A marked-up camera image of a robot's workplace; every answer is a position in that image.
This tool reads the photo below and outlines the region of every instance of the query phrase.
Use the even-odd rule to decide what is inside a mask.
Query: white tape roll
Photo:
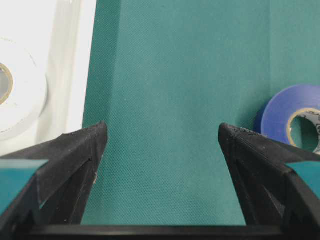
[[[27,130],[47,99],[47,80],[31,55],[15,42],[0,38],[0,140]]]

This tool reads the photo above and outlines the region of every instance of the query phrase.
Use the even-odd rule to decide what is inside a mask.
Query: tape roll core
[[[0,79],[0,105],[3,104],[9,97],[13,85],[14,85],[14,80],[12,77],[12,74],[10,70],[2,63],[0,63],[0,73],[3,73],[5,76]]]
[[[296,147],[297,145],[295,144],[295,141],[293,140],[293,138],[291,136],[291,131],[292,131],[291,123],[293,122],[295,117],[304,118],[304,119],[307,119],[313,123],[313,125],[318,133],[318,137],[319,137],[318,145],[314,149],[313,152],[314,153],[319,152],[320,151],[320,131],[319,131],[320,129],[318,130],[318,127],[320,127],[320,110],[315,109],[315,108],[302,108],[302,109],[294,112],[290,116],[288,123],[287,123],[287,126],[286,126],[286,133],[287,133],[290,144],[292,146]]]

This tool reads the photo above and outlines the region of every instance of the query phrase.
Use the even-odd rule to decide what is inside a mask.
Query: teal pad
[[[302,180],[309,186],[313,193],[320,198],[320,162],[303,161],[286,164],[292,168]]]
[[[108,145],[95,225],[244,225],[218,127],[320,79],[316,0],[97,1],[83,126]]]
[[[0,159],[0,215],[47,160]]]

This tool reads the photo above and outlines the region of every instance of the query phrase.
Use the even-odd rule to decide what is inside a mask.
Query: tape roll
[[[301,84],[282,90],[258,112],[254,130],[296,147],[291,136],[291,123],[295,117],[311,121],[320,141],[320,86]],[[320,154],[320,143],[313,152]]]
[[[47,80],[20,45],[0,39],[0,140],[28,129],[47,98]]]

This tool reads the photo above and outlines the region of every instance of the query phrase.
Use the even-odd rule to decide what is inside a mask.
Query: teal surface
[[[0,215],[47,160],[0,159]]]
[[[83,126],[109,140],[83,224],[244,225],[218,143],[319,83],[319,1],[97,1]]]
[[[309,186],[314,194],[320,198],[320,162],[303,161],[288,163],[287,166],[292,168]]]

